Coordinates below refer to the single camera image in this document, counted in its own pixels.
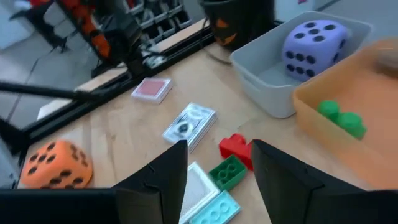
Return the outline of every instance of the white wall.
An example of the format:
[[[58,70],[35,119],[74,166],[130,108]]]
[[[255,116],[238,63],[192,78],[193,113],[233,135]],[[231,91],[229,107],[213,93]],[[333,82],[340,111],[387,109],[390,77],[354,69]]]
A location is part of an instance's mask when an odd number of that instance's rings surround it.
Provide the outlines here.
[[[14,10],[9,1],[0,0],[0,49],[5,49],[12,44],[30,37],[33,27],[25,19],[9,21]]]
[[[275,0],[275,17],[285,22],[307,11],[316,11],[334,0]]]

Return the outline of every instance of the dice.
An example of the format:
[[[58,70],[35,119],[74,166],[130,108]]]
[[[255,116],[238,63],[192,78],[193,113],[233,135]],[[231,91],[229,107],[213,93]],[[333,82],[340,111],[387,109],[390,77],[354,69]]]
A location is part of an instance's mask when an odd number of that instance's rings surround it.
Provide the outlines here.
[[[303,82],[318,75],[339,61],[347,38],[347,28],[335,21],[300,24],[287,36],[282,49],[287,74]]]
[[[93,175],[90,158],[75,144],[58,140],[26,158],[21,182],[30,189],[83,188]]]

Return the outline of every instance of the red lego brick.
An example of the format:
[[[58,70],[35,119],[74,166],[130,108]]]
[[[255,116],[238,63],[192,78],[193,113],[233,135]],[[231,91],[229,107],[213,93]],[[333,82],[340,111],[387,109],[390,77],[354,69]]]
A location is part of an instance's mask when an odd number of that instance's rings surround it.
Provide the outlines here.
[[[253,171],[253,163],[251,161],[252,142],[246,144],[243,135],[235,133],[230,138],[224,138],[218,144],[218,147],[224,159],[234,154],[249,170]]]

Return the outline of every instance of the light blue lego brick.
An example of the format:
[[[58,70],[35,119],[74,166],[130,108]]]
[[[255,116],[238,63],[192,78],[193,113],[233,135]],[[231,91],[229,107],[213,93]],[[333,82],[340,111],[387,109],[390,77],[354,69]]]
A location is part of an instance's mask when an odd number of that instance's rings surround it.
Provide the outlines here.
[[[215,197],[206,207],[197,213],[190,224],[224,224],[228,223],[241,207],[230,196],[227,191],[223,191]]]

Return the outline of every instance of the black dot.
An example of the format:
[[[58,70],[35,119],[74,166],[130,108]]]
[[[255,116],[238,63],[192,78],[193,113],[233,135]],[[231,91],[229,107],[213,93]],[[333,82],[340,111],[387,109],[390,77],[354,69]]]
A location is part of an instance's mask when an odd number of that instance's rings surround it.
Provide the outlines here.
[[[79,157],[77,157],[77,155],[76,155],[76,154],[72,154],[72,158],[74,158],[76,161],[78,161],[78,160],[79,160]]]
[[[43,156],[40,156],[39,159],[37,160],[37,162],[43,162],[43,160],[45,160],[46,157],[47,157],[46,154],[44,154]]]
[[[181,125],[181,126],[178,128],[178,131],[179,131],[180,133],[184,133],[184,132],[187,132],[187,131],[188,131],[188,128],[189,128],[189,125],[188,125],[188,124],[183,124],[183,125]]]
[[[60,173],[60,177],[69,177],[70,174],[72,174],[72,171],[70,171],[70,170],[63,170],[63,171]]]
[[[32,168],[30,168],[30,170],[28,171],[27,175],[32,175],[32,174],[34,174],[34,173],[36,172],[36,170],[37,170],[37,167],[32,167]]]
[[[83,159],[86,159],[86,154],[85,154],[84,152],[81,152],[81,151],[80,151],[80,156],[81,156]]]
[[[75,180],[73,180],[73,184],[81,184],[83,183],[83,178],[81,177],[77,177],[75,178]]]
[[[304,55],[303,54],[296,54],[296,59],[299,61],[304,61]]]
[[[338,59],[338,53],[335,54],[335,56],[333,57],[333,62],[337,62]]]
[[[61,179],[61,178],[58,178],[58,177],[52,178],[52,179],[50,180],[50,184],[51,184],[51,185],[57,185],[57,184],[60,184],[61,182],[62,182],[62,179]]]
[[[298,33],[298,34],[294,35],[294,37],[297,38],[297,39],[301,39],[304,36],[305,36],[305,34],[303,34],[303,33]]]
[[[339,48],[342,49],[346,44],[346,39],[341,40]]]
[[[308,33],[309,34],[319,34],[319,30],[318,29],[312,29]]]
[[[307,23],[307,24],[305,25],[305,27],[306,27],[306,28],[312,28],[312,27],[315,27],[315,25],[316,25],[316,23],[314,23],[314,22],[309,22],[309,23]]]
[[[297,67],[296,71],[298,74],[303,74],[304,73],[304,69],[302,67]]]
[[[77,148],[76,148],[75,145],[70,145],[70,149],[71,149],[73,152],[76,152],[76,151],[77,151]]]
[[[51,151],[55,147],[55,142],[51,143],[48,147],[47,150]]]
[[[309,55],[307,56],[307,62],[313,65],[315,64],[315,58]]]
[[[55,159],[55,156],[56,156],[56,155],[50,156],[50,157],[47,159],[46,163],[52,162],[52,161]]]
[[[33,161],[35,161],[35,160],[37,159],[38,156],[39,156],[39,155],[36,153],[36,154],[34,154],[29,160],[30,160],[31,162],[33,162]]]
[[[286,68],[287,68],[289,71],[291,71],[291,72],[293,72],[293,71],[294,71],[294,66],[293,66],[293,65],[291,65],[291,64],[289,64],[289,65],[286,65]]]
[[[313,41],[315,41],[315,42],[321,42],[323,40],[325,40],[324,36],[316,36],[313,38]]]
[[[286,57],[288,57],[288,58],[290,58],[290,59],[293,59],[293,58],[294,58],[293,52],[287,51],[287,52],[286,52]]]
[[[307,71],[305,71],[305,73],[309,76],[309,77],[313,77],[315,75],[315,72],[313,72],[313,70],[308,69]]]
[[[333,24],[330,24],[330,25],[327,25],[324,27],[325,30],[334,30],[335,28],[336,28],[336,26]]]

